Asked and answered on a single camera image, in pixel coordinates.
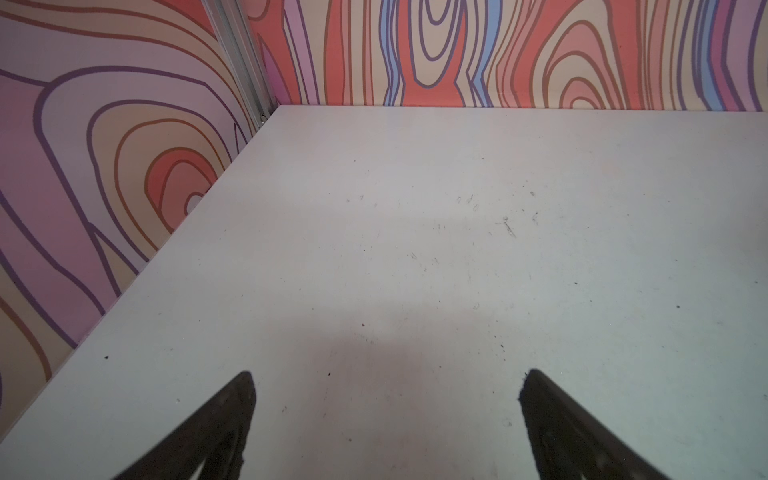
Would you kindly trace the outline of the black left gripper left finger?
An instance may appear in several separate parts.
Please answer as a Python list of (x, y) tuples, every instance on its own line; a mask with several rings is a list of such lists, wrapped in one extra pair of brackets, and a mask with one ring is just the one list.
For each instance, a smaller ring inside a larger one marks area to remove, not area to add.
[(237, 479), (257, 403), (250, 372), (242, 371), (119, 479)]

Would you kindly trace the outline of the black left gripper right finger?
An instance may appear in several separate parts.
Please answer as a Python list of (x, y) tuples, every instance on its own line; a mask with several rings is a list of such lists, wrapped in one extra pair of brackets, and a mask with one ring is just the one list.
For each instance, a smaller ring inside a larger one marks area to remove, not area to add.
[(539, 477), (558, 479), (665, 479), (567, 392), (538, 369), (519, 394)]

